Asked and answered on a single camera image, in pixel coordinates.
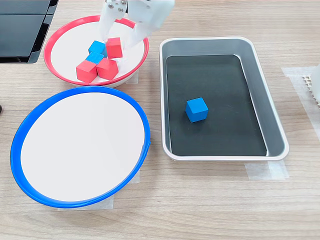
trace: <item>red bowl rim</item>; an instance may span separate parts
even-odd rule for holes
[[[68,83],[71,84],[76,84],[76,85],[81,85],[81,86],[106,86],[106,85],[110,85],[110,84],[115,84],[119,81],[124,80],[125,78],[129,77],[130,75],[132,75],[135,71],[138,70],[138,68],[141,67],[141,65],[144,63],[144,61],[147,58],[148,52],[149,52],[149,41],[148,38],[146,37],[143,40],[144,43],[144,53],[142,56],[141,61],[139,62],[139,64],[132,69],[130,72],[115,78],[113,80],[108,80],[108,81],[102,81],[102,82],[92,82],[92,83],[86,83],[86,82],[82,82],[82,81],[72,81],[70,79],[67,79],[65,77],[63,77],[61,74],[59,74],[56,69],[53,67],[52,62],[51,62],[51,52],[52,49],[54,47],[54,45],[56,44],[57,40],[67,31],[69,31],[70,29],[73,29],[79,25],[82,24],[87,24],[87,23],[92,23],[92,22],[98,22],[100,20],[100,15],[95,15],[95,16],[86,16],[83,18],[79,18],[77,20],[74,20],[72,22],[69,22],[68,24],[62,26],[61,28],[59,28],[47,41],[45,48],[44,48],[44,62],[47,66],[47,68],[50,70],[50,72],[52,72],[56,77],[60,78],[63,81],[66,81]],[[124,24],[130,28],[134,28],[135,27],[135,23],[133,21],[130,21],[128,19],[122,18],[121,20],[116,20],[116,23],[119,24]]]

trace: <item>wooden block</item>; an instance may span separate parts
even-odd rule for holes
[[[117,59],[123,57],[120,37],[109,38],[105,44],[105,48],[109,59]]]
[[[112,80],[118,74],[119,69],[117,62],[109,58],[104,58],[96,66],[100,78]]]
[[[91,83],[98,76],[97,65],[84,60],[76,67],[76,77],[82,82]]]
[[[106,50],[106,45],[103,42],[100,41],[94,41],[90,48],[89,48],[89,54],[91,52],[95,52],[97,54],[102,54],[105,58],[108,56],[107,55],[107,50]]]
[[[191,123],[205,120],[209,109],[202,97],[186,102],[185,112]]]
[[[92,62],[94,64],[99,64],[100,61],[104,58],[104,56],[102,54],[96,53],[94,51],[92,51],[90,53],[90,55],[85,59],[89,62]]]

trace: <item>wood grain surface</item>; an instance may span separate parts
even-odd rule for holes
[[[60,0],[47,39],[68,22],[101,11],[101,0]],[[7,240],[319,240],[320,142],[282,67],[320,63],[320,1],[176,0],[138,85],[122,85],[143,107],[151,147],[140,183],[114,196],[114,209],[57,211],[16,184],[10,147],[38,104],[73,88],[35,64],[0,64],[0,239]],[[161,146],[159,45],[172,37],[250,39],[283,123],[290,178],[249,180],[244,163],[176,163]]]

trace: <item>gray tray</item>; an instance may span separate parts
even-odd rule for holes
[[[242,37],[172,38],[160,45],[161,126],[176,161],[278,161],[289,152],[253,44]],[[206,120],[186,102],[202,97]]]

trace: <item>red cube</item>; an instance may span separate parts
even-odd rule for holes
[[[91,83],[98,76],[97,65],[84,60],[76,67],[76,78],[87,84]]]
[[[120,37],[109,38],[105,44],[105,48],[109,59],[117,59],[123,57]]]
[[[112,80],[119,73],[117,62],[109,58],[104,58],[96,66],[100,78]]]

